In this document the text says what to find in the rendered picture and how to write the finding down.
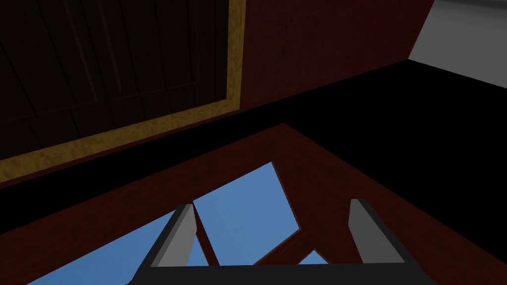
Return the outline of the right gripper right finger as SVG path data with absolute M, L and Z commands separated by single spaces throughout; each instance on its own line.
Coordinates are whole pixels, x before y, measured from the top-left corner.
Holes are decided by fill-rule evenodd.
M 351 200 L 348 228 L 363 263 L 405 262 L 392 231 L 366 200 Z

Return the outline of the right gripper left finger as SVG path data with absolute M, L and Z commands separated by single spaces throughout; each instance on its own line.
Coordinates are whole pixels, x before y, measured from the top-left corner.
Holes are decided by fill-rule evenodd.
M 187 266 L 196 232 L 193 205 L 178 206 L 152 247 L 154 256 L 150 266 Z

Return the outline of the dark panelled wooden door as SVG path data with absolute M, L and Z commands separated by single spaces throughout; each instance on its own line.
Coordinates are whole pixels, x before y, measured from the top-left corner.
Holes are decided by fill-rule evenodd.
M 0 0 L 0 160 L 226 98 L 229 0 Z

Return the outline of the red-brown door with blue panes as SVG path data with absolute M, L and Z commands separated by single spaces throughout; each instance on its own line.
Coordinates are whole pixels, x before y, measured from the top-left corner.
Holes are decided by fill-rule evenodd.
M 0 235 L 0 285 L 25 285 L 272 161 L 308 241 L 357 261 L 349 205 L 365 198 L 440 285 L 507 285 L 507 265 L 287 125 Z

